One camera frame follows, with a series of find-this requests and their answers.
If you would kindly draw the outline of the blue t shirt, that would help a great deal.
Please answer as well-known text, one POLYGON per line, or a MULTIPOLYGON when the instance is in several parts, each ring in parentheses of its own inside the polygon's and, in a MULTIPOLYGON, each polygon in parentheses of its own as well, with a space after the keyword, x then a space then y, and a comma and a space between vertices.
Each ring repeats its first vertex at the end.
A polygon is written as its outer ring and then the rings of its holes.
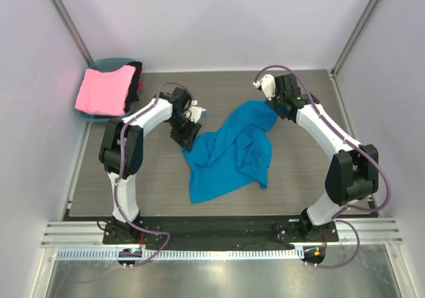
POLYGON ((217 131, 198 135, 191 150, 184 148, 191 170, 190 201, 210 201, 251 183, 266 189, 272 161, 267 132, 277 118, 266 103, 250 100, 238 106, 217 131))

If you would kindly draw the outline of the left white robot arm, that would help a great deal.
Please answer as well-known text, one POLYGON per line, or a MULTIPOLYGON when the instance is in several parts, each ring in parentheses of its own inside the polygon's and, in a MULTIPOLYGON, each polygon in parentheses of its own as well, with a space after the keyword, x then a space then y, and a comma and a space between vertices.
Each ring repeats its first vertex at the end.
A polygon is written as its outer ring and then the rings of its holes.
POLYGON ((112 186, 114 209, 104 228, 104 244, 133 243, 146 233, 136 200, 146 135, 168 123, 172 140, 190 151, 206 112, 188 89, 176 85, 171 93, 158 91, 144 108, 106 124, 99 160, 112 186))

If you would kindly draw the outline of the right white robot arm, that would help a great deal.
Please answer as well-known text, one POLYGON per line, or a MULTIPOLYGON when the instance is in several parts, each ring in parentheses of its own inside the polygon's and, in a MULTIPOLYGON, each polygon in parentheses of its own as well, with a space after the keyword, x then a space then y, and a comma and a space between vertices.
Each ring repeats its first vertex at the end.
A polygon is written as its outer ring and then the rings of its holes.
POLYGON ((345 133, 316 97, 301 92, 293 74, 267 74, 256 87, 281 119, 291 120, 305 129, 330 159, 324 194, 304 209, 299 219, 301 237, 318 241, 340 210, 378 190, 379 174, 375 167, 378 151, 374 145, 362 145, 345 133))

